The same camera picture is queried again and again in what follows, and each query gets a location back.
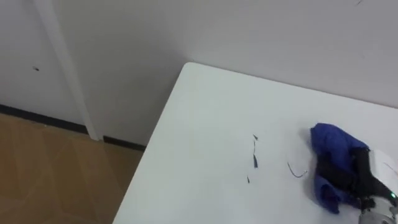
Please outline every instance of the blue cloth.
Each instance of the blue cloth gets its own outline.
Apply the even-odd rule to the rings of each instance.
[[[352,159],[349,152],[352,148],[368,148],[368,146],[352,137],[342,129],[332,125],[318,123],[311,129],[312,148],[318,156],[329,154],[331,162],[341,169],[354,174]],[[339,214],[339,203],[348,203],[358,207],[357,200],[334,186],[319,175],[314,179],[315,196],[319,204],[332,213]]]

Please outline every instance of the white wall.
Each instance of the white wall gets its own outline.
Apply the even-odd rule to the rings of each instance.
[[[1,1],[0,33],[0,104],[83,124],[33,1]]]
[[[187,61],[398,106],[396,0],[53,1],[100,136],[145,144]]]

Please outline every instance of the white table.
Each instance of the white table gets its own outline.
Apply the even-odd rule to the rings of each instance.
[[[336,216],[314,200],[317,122],[398,159],[396,109],[188,63],[114,223],[357,223],[359,211]],[[295,178],[288,161],[310,172]]]

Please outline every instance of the white surface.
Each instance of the white surface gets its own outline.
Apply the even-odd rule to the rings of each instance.
[[[332,215],[313,200],[308,141],[317,122],[398,158],[396,109],[186,64],[114,224],[357,224],[359,211]],[[287,161],[309,174],[296,179]]]
[[[372,175],[379,179],[392,192],[398,194],[397,160],[380,150],[369,153]]]
[[[52,46],[55,50],[57,58],[60,61],[68,87],[72,91],[73,99],[79,109],[84,125],[87,128],[90,138],[94,140],[102,139],[95,132],[90,114],[87,110],[80,81],[76,72],[75,65],[69,54],[65,40],[63,38],[60,24],[53,8],[52,0],[34,0],[34,4],[40,14],[40,18],[44,24],[45,30],[49,35]]]
[[[398,1],[358,1],[53,0],[99,136],[141,144],[188,61],[398,107]]]
[[[33,1],[0,1],[0,33],[0,104],[83,124]]]

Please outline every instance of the wooden floor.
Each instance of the wooden floor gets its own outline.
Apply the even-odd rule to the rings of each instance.
[[[141,156],[0,114],[0,223],[112,223]]]

